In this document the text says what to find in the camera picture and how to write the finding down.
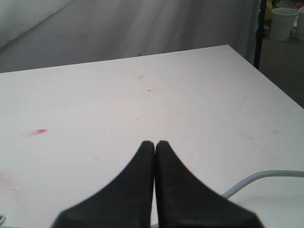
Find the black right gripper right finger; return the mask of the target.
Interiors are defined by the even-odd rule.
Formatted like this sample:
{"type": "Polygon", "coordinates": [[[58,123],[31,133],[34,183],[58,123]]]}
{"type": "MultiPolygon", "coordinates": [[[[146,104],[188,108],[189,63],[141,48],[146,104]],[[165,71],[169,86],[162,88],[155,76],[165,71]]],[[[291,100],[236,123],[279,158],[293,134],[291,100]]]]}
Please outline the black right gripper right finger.
{"type": "Polygon", "coordinates": [[[161,228],[262,228],[258,216],[196,178],[167,141],[155,151],[155,190],[161,228]]]}

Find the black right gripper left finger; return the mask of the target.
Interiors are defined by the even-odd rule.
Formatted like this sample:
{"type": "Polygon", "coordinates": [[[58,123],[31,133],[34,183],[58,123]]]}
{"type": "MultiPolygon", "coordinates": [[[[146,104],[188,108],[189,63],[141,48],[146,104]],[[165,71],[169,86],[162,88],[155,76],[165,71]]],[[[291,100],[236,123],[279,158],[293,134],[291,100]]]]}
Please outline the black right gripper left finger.
{"type": "Polygon", "coordinates": [[[62,211],[52,227],[150,227],[154,155],[154,144],[143,141],[119,175],[93,196],[62,211]]]}

